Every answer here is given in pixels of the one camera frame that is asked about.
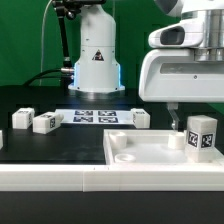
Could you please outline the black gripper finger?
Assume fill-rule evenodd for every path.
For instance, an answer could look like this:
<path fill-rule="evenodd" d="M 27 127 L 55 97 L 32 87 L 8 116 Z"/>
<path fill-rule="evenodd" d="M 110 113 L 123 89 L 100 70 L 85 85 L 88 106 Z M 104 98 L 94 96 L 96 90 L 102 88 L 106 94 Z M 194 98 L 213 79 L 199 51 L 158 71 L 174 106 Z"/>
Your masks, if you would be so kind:
<path fill-rule="evenodd" d="M 176 113 L 176 111 L 178 110 L 178 104 L 176 102 L 168 102 L 167 110 L 168 110 L 170 116 L 172 117 L 171 127 L 174 130 L 177 130 L 179 128 L 179 117 Z"/>

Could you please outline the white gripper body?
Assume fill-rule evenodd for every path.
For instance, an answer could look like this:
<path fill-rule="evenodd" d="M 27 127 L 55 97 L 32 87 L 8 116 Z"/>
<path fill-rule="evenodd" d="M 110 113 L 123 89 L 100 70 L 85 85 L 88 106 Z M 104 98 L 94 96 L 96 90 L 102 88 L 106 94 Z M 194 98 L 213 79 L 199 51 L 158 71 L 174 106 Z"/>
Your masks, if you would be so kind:
<path fill-rule="evenodd" d="M 196 62 L 189 49 L 157 49 L 144 58 L 139 96 L 145 102 L 224 102 L 224 62 Z"/>

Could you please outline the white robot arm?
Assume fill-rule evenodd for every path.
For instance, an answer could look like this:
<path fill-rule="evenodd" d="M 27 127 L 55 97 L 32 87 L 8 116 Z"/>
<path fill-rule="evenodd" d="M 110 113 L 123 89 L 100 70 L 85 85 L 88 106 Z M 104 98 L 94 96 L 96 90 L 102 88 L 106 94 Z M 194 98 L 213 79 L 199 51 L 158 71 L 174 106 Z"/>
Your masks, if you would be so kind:
<path fill-rule="evenodd" d="M 224 102 L 224 0 L 154 0 L 180 21 L 149 35 L 152 50 L 140 72 L 139 96 L 166 102 Z M 125 89 L 115 60 L 114 19 L 101 6 L 85 6 L 81 52 L 69 89 L 89 99 Z"/>

